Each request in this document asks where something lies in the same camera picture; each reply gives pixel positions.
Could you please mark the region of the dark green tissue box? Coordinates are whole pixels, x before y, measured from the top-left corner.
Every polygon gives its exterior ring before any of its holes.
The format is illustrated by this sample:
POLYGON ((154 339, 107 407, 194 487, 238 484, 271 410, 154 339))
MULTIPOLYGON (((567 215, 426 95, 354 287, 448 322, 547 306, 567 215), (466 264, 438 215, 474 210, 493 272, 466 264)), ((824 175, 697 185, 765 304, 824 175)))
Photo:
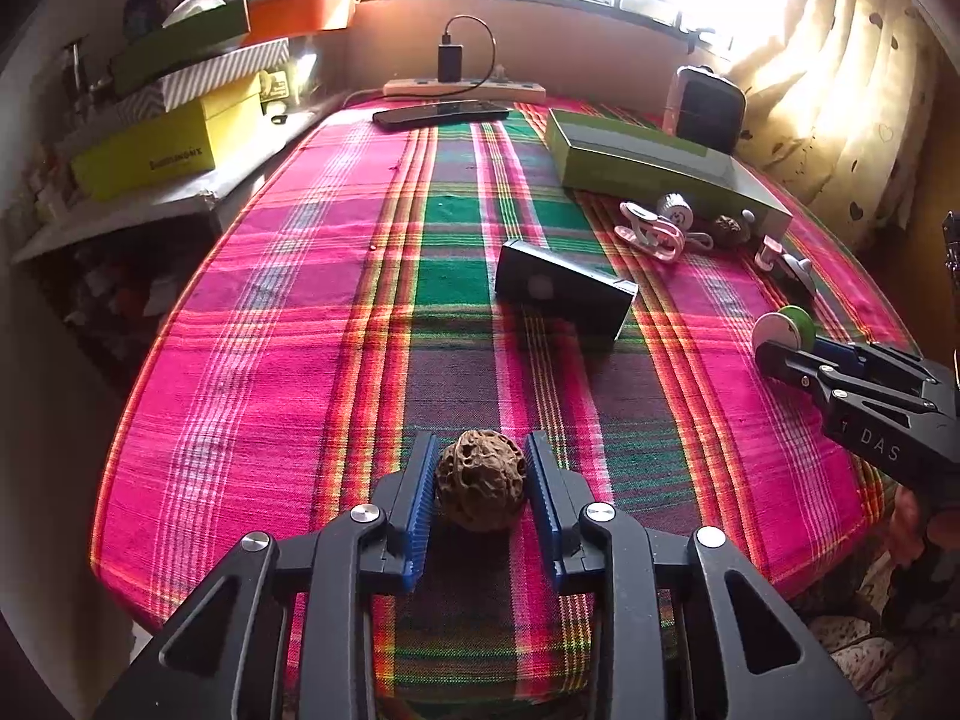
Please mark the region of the dark green tissue box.
POLYGON ((150 32, 110 60, 114 91, 125 98, 170 71, 237 49, 251 31, 245 0, 233 0, 150 32))

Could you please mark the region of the white side shelf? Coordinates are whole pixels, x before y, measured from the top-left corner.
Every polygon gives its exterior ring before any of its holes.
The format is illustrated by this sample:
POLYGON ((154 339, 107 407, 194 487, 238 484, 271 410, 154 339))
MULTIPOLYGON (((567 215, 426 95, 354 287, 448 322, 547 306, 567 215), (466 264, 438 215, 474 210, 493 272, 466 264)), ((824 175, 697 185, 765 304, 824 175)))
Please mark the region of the white side shelf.
POLYGON ((213 171, 132 190, 107 202, 83 200, 62 221, 36 232, 11 255, 11 263, 20 265, 111 232, 181 216, 212 216, 221 226, 220 206, 229 203, 229 197, 243 185, 251 192, 263 187, 267 182, 267 166, 325 115, 334 112, 343 99, 343 93, 327 96, 306 110, 288 115, 283 125, 262 122, 251 140, 213 171))

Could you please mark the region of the orange plastic tray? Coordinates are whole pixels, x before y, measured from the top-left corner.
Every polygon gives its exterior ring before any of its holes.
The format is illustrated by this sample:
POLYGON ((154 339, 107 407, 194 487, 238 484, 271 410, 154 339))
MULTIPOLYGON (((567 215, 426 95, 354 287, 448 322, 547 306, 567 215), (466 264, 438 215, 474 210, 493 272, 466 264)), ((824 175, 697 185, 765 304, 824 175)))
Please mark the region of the orange plastic tray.
POLYGON ((347 29, 356 5, 358 0, 254 0, 247 5, 251 29, 242 47, 347 29))

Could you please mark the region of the grey striped box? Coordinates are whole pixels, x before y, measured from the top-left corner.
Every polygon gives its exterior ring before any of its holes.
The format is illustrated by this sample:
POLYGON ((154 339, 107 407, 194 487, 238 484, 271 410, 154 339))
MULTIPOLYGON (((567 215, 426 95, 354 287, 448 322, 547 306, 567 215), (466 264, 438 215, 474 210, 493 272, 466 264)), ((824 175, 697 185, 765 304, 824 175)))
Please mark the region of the grey striped box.
POLYGON ((140 122, 178 109, 184 104, 212 93, 259 71, 270 70, 290 59, 290 41, 275 39, 231 50, 213 59, 161 76, 121 99, 113 108, 122 122, 140 122))

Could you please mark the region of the black smartphone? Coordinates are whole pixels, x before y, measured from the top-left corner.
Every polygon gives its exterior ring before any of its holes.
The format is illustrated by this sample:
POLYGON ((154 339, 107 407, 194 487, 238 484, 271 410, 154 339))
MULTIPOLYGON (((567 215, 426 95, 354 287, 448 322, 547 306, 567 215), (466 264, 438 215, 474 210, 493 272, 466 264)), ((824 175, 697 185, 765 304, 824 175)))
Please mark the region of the black smartphone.
POLYGON ((382 132, 405 132, 441 125, 505 121, 512 109, 490 101, 441 101, 375 112, 371 121, 382 132))

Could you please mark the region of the yellow cardboard box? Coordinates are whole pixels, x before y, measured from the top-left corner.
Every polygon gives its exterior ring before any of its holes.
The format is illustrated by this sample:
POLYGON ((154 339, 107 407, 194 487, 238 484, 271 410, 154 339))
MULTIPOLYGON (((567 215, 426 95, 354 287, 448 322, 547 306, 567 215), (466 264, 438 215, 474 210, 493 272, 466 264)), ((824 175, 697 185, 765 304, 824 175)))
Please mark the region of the yellow cardboard box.
POLYGON ((107 202, 130 190, 212 171, 260 124, 260 78, 252 73, 110 135, 75 156, 70 169, 90 199, 107 202))

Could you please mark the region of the black rectangular bike light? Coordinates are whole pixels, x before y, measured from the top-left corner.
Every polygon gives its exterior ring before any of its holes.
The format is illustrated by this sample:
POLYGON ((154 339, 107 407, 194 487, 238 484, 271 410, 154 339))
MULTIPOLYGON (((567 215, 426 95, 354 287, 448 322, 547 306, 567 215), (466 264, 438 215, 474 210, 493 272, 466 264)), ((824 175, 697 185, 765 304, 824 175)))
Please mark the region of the black rectangular bike light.
POLYGON ((638 285, 521 239, 501 245, 494 292, 505 301, 574 323, 590 337, 619 338, 638 285))

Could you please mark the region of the pink white small clip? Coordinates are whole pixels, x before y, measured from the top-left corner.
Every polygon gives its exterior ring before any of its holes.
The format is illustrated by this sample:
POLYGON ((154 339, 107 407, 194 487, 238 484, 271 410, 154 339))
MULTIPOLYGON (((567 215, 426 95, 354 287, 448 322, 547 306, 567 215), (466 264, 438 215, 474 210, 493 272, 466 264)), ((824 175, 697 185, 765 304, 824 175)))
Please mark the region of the pink white small clip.
POLYGON ((817 292, 812 262, 804 257, 789 254, 778 239, 770 236, 761 239, 760 247, 755 252, 754 262, 761 271, 781 278, 793 288, 802 289, 809 294, 817 292))

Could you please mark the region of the pink plaid tablecloth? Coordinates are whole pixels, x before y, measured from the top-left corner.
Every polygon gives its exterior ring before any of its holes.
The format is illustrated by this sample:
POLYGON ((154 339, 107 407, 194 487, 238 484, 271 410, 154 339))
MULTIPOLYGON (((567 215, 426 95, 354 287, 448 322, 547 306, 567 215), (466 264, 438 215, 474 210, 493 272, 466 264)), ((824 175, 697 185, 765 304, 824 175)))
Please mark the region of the pink plaid tablecloth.
POLYGON ((854 593, 892 488, 757 371, 786 304, 747 250, 662 263, 619 205, 569 193, 548 112, 379 132, 332 115, 231 224, 161 328, 104 468, 91 569, 159 628, 247 532, 322 527, 370 497, 418 431, 550 437, 651 528, 724 530, 809 608, 854 593), (521 239, 638 285, 613 343, 498 298, 521 239))

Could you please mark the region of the cream patterned curtain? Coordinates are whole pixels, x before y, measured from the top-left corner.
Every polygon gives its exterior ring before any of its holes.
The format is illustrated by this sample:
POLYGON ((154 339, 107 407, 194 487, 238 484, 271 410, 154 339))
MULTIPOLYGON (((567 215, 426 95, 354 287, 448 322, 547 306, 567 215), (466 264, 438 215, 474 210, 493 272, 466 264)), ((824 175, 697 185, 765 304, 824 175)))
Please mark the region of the cream patterned curtain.
POLYGON ((737 158, 862 252, 910 216, 939 65, 911 0, 786 0, 727 75, 747 99, 737 158))

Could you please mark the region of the green white suction holder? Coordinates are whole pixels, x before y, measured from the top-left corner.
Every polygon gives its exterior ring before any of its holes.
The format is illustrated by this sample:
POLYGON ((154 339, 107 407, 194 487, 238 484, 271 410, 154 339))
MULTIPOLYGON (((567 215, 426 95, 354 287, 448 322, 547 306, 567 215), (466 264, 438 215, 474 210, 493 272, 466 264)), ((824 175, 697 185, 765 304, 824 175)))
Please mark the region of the green white suction holder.
POLYGON ((765 312, 755 320, 752 328, 752 348, 763 343, 779 343, 789 349, 812 351, 815 337, 814 321, 799 305, 783 305, 775 312, 765 312))

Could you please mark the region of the green shallow cardboard box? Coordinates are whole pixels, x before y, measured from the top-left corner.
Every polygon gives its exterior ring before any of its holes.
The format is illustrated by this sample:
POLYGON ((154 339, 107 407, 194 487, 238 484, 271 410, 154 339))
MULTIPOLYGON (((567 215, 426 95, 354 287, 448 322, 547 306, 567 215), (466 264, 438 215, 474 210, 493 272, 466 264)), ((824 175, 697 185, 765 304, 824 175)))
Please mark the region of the green shallow cardboard box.
POLYGON ((706 221, 752 211, 752 234, 759 239, 782 239, 793 222, 788 207, 736 158, 657 128, 554 107, 545 143, 566 188, 647 208, 678 193, 706 221))

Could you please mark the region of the pink clip lens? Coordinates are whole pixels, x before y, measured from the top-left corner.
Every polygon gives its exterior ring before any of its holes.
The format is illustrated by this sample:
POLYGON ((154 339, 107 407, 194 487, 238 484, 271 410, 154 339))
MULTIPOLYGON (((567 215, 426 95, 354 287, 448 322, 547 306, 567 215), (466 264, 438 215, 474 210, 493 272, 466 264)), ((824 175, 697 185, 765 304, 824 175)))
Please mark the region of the pink clip lens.
POLYGON ((661 262, 672 263, 682 255, 685 234, 672 221, 635 202, 622 202, 619 210, 626 223, 613 228, 617 238, 661 262))

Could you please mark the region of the carved brown walnut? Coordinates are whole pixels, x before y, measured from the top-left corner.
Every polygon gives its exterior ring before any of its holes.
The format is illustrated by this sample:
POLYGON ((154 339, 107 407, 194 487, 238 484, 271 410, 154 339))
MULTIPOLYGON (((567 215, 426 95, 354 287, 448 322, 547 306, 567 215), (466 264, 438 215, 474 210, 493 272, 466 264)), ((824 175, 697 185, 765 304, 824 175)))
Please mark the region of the carved brown walnut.
POLYGON ((505 434, 464 431, 441 452, 434 468, 438 512, 467 532, 509 530, 526 505, 528 466, 523 450, 505 434))

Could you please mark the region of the white power strip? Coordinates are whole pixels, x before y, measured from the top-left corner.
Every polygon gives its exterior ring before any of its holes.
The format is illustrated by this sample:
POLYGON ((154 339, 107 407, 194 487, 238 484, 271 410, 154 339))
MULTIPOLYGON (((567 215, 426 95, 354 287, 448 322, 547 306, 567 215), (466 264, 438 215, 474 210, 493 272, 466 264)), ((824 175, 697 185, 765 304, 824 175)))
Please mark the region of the white power strip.
POLYGON ((505 103, 540 104, 547 99, 547 90, 539 83, 509 80, 462 80, 441 83, 433 78, 394 78, 382 85, 386 98, 487 99, 505 103))

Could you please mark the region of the small grey fan heater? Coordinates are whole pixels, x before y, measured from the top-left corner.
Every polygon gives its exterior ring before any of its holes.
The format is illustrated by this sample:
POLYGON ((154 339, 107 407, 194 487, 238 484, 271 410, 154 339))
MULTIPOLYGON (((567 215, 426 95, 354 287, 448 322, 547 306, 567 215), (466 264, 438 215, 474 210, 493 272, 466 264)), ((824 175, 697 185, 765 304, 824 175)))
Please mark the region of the small grey fan heater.
POLYGON ((747 98, 706 65, 682 65, 670 82, 662 128, 697 145, 732 154, 742 132, 747 98))

